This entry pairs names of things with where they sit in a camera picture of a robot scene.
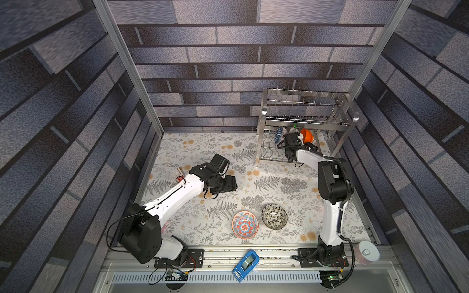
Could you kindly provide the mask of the blue dotted pattern bowl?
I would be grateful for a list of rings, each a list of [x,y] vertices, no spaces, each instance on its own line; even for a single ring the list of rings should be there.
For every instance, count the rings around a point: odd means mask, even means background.
[[[284,127],[278,127],[275,132],[274,142],[279,144],[283,140],[283,136],[287,133],[287,130]]]

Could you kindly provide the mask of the orange bowl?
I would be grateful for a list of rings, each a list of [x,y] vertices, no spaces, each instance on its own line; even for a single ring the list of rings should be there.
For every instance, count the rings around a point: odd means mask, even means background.
[[[300,135],[301,135],[301,138],[302,138],[302,141],[304,144],[306,143],[312,143],[314,140],[315,140],[315,137],[314,135],[312,134],[312,132],[308,129],[303,129],[301,132],[300,132]]]

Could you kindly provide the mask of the red blue floral bowl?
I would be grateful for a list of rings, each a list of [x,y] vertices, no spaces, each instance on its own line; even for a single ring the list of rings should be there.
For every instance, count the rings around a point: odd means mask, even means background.
[[[232,231],[237,238],[252,239],[259,231],[258,219],[249,211],[240,211],[232,218]]]

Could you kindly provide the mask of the black white floral bowl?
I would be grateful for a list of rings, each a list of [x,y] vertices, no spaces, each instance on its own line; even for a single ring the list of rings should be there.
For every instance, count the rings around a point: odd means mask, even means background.
[[[275,203],[268,204],[263,208],[261,218],[263,223],[272,230],[281,230],[288,222],[285,209]]]

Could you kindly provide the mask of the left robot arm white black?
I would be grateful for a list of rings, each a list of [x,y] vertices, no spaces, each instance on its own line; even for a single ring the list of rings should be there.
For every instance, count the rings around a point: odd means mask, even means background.
[[[230,161],[216,154],[210,162],[192,167],[178,177],[177,185],[145,205],[132,204],[124,213],[118,243],[141,264],[153,259],[181,267],[188,259],[188,245],[176,236],[162,235],[162,227],[186,202],[200,195],[237,190],[236,177],[228,175]]]

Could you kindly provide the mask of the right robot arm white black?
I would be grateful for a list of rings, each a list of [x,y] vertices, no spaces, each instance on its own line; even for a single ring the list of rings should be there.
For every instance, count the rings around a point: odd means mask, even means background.
[[[303,141],[299,133],[287,133],[278,143],[285,150],[289,162],[309,166],[317,171],[318,192],[324,204],[322,231],[318,236],[316,251],[305,260],[315,260],[323,267],[344,268],[348,265],[344,252],[350,239],[343,236],[341,226],[344,211],[354,187],[348,177],[348,163],[344,159],[326,156],[312,143]]]

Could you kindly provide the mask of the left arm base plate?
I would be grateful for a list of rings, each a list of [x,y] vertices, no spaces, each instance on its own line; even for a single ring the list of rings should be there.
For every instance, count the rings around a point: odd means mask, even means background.
[[[204,249],[183,249],[174,260],[156,258],[155,269],[198,269],[203,266]]]

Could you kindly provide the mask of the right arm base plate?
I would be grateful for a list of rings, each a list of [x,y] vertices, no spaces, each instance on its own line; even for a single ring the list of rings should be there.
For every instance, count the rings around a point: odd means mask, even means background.
[[[316,248],[303,248],[298,249],[298,254],[291,258],[299,261],[301,267],[344,269],[349,266],[347,257],[341,249],[320,248],[320,251],[317,252]]]

